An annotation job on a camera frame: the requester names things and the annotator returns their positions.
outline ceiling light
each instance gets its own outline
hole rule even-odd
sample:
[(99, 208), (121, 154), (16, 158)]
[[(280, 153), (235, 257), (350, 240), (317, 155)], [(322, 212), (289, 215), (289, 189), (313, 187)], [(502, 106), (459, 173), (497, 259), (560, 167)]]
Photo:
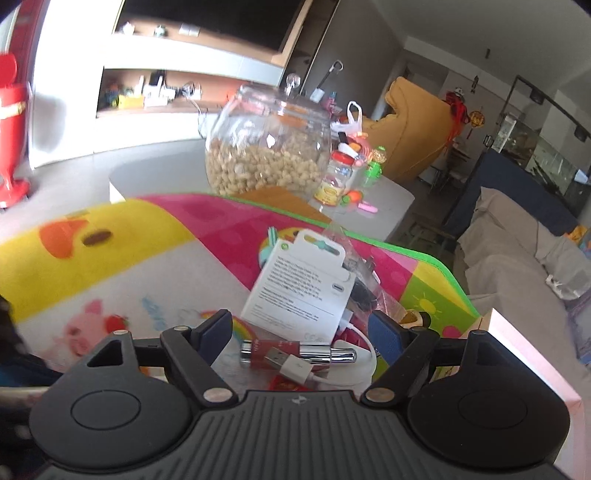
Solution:
[(538, 105), (544, 105), (544, 94), (538, 89), (532, 88), (530, 98)]
[(587, 132), (580, 125), (577, 125), (577, 127), (574, 129), (574, 136), (577, 137), (577, 140), (585, 143), (585, 140), (587, 140), (587, 137), (589, 136), (589, 132)]

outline pink eraser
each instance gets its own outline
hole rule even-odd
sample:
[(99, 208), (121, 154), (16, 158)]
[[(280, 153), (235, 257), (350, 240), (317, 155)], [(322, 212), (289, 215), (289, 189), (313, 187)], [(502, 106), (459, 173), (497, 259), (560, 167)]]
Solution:
[(376, 213), (378, 211), (377, 207), (374, 207), (373, 205), (366, 202), (359, 202), (358, 207), (370, 213)]

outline chair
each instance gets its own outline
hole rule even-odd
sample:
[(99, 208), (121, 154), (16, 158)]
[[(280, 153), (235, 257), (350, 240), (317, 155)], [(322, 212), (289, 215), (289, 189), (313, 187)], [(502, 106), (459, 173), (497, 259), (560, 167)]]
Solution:
[(399, 77), (385, 96), (394, 113), (373, 121), (363, 131), (373, 147), (386, 148), (382, 171), (401, 183), (417, 177), (439, 156), (453, 127), (450, 106), (421, 87)]

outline hanging ornament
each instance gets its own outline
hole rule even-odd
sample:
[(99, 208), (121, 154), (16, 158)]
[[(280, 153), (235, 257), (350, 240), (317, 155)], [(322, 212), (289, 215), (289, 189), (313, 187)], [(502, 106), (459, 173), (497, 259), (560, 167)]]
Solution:
[(470, 126), (472, 128), (468, 132), (468, 135), (466, 136), (466, 140), (468, 140), (470, 138), (470, 135), (472, 135), (472, 132), (474, 131), (475, 128), (483, 127), (484, 123), (485, 123), (484, 113), (482, 113), (480, 110), (474, 110), (473, 112), (470, 113), (470, 115), (468, 115), (468, 118), (470, 118)]
[(474, 81), (472, 82), (472, 89), (470, 90), (472, 93), (476, 93), (476, 87), (478, 86), (478, 81), (480, 81), (480, 78), (478, 78), (478, 75), (476, 75), (474, 77)]

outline plastic bag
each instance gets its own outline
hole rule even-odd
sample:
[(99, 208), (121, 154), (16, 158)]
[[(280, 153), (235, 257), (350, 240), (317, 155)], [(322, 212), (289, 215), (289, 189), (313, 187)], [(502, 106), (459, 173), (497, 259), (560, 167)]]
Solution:
[[(356, 252), (349, 237), (343, 232), (342, 227), (335, 222), (332, 222), (322, 232), (322, 235), (344, 247), (345, 261), (343, 266), (357, 276), (347, 305), (347, 308), (353, 312), (351, 323), (367, 334), (369, 315), (374, 310), (381, 310), (399, 323), (407, 311), (381, 287), (379, 277), (371, 265), (368, 267), (368, 262), (371, 263), (372, 259), (362, 258)], [(341, 333), (340, 339), (363, 346), (363, 343), (358, 342), (357, 335), (350, 330), (344, 330)]]
[[(357, 120), (353, 117), (353, 113), (351, 113), (351, 105), (355, 105), (357, 110), (359, 111), (359, 115), (357, 116)], [(363, 111), (357, 102), (349, 102), (347, 105), (347, 118), (349, 119), (348, 124), (342, 124), (340, 122), (332, 122), (330, 124), (330, 130), (335, 135), (339, 132), (344, 132), (347, 136), (353, 137), (357, 135), (359, 132), (363, 131), (362, 128), (362, 117)]]

